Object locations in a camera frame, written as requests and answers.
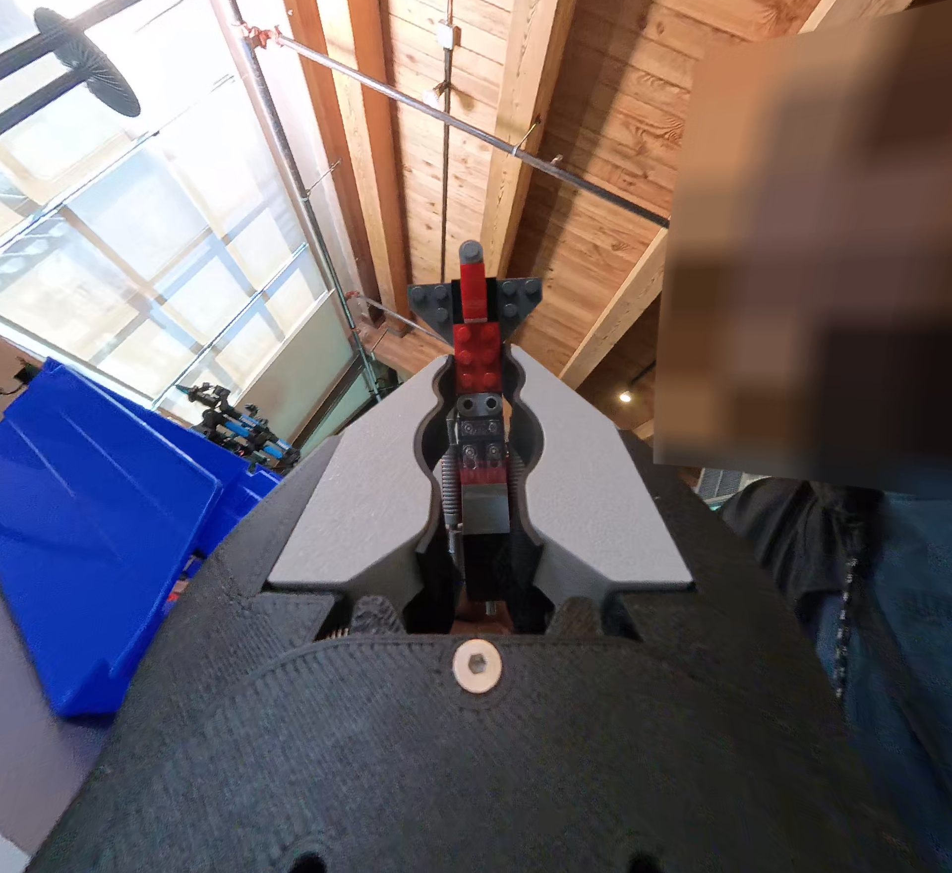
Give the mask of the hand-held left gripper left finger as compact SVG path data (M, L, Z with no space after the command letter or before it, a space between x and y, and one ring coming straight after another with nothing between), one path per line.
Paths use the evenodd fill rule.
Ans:
M401 612L423 588L418 553L443 522L453 362L441 356L340 436L268 576L276 589L380 596Z

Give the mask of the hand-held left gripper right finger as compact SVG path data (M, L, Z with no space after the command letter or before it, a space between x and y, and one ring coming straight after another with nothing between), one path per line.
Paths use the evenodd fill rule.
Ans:
M541 546L533 584L555 606L583 597L685 591L693 585L622 431L522 349L513 423L528 421L521 491L528 533Z

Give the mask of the grey winged toy brick model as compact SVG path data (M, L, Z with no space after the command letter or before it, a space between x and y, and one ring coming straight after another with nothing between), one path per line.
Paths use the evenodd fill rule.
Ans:
M463 611L501 622L532 585L537 546L520 511L526 465L506 421L506 345L541 301L537 279L487 276L482 245L459 248L460 275L409 288L411 308L452 347L446 450L438 466L448 555Z

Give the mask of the blue plastic bin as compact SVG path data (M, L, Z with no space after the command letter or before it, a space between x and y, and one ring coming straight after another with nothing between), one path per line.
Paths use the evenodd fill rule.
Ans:
M108 715L191 577L281 478L48 358L1 425L2 595L52 712Z

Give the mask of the person's dark jacket torso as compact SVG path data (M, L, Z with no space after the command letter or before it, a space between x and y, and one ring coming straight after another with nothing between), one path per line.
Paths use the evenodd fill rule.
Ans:
M763 478L720 507L813 642L929 871L951 870L951 504Z

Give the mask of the metal ceiling pipe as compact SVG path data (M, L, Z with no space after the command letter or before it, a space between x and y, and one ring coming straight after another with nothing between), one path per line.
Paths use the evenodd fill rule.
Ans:
M210 3L215 10L232 57L239 69L239 74L262 128L271 157L292 201L292 206L303 230L306 245L326 280L328 288L334 292L339 312L350 333L351 344L359 358L363 378L374 401L379 403L383 395L375 372L357 332L348 300L327 248L327 243L321 233L318 219L292 151L292 145L288 140L277 106L268 87L267 78L251 41L246 38L243 28L244 19L241 16L240 7L237 0L210 0Z
M245 23L242 20L239 20L235 26L243 35L244 40L250 43L252 50L265 49L270 44L288 49L294 54L298 55L300 58L304 58L307 61L315 63L345 78L353 80L362 87L374 91L377 94L382 94L383 96L387 97L387 99L395 103L410 107L417 113L428 116L429 118L442 123L446 127L458 129L470 137L487 144L494 150L504 153L509 157L515 158L533 170L548 175L549 177L564 183L572 189L586 192L592 196L595 196L601 201L609 203L617 209L623 210L625 213L636 215L637 217L644 219L653 225L657 225L660 228L667 229L670 227L670 220L660 213L655 213L648 208L625 198L619 193L605 189L593 182L590 182L587 179L573 174L561 168L554 161L545 161L540 157L527 152L519 145L509 144L499 136L480 129L442 109L429 105L421 99L415 98L409 94L405 94L404 92L383 81L374 79L361 70L357 70L341 61L335 60L325 54L321 54L315 49L309 48L292 39L290 36L284 34L276 27L270 29L259 29L255 26Z

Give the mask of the black round fan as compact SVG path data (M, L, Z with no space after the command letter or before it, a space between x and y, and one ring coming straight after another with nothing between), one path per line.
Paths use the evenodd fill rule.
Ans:
M22 100L4 103L2 133L81 86L121 116L140 115L140 101L132 87L110 58L89 39L77 20L67 19L48 8L37 8L33 21L37 32L2 53L2 80L29 70L35 62L49 56L55 57L63 70L50 82L31 90Z

